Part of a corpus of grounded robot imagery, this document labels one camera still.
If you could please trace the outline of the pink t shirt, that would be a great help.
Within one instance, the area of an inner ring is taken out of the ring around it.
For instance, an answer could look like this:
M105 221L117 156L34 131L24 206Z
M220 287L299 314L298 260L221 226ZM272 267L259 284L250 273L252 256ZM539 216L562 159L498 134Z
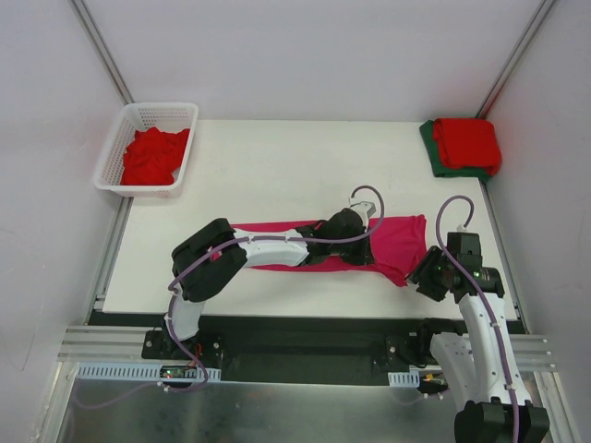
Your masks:
M279 232L296 229L314 221L275 221L235 224L235 230L254 233ZM369 222L368 228L374 226L376 220ZM425 231L427 221L423 215L405 217L389 217L383 220L380 228L369 237L374 263L365 266L354 266L342 262L337 257L329 257L325 262L312 266L288 267L272 264L259 266L259 270L327 273L338 271L364 271L383 275L398 287L406 285L405 277L419 264L427 253Z

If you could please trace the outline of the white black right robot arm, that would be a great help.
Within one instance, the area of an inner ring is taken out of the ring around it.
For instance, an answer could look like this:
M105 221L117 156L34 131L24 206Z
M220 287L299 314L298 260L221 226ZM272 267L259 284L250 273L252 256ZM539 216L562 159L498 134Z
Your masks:
M416 356L440 365L458 409L456 441L541 442L549 414L532 402L516 363L500 273L482 262L477 234L448 233L447 245L431 247L408 275L434 301L452 294L468 334L430 332L416 340Z

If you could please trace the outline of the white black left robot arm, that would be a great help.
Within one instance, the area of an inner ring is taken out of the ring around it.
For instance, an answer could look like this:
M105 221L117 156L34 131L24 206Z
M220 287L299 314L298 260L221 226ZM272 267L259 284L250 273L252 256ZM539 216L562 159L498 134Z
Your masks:
M163 348L184 359L195 349L199 317L205 302L224 289L242 269L316 266L327 259L352 266L374 262L369 218L375 205L366 201L340 210L328 220L279 233L249 232L216 219L172 253L172 299L164 316Z

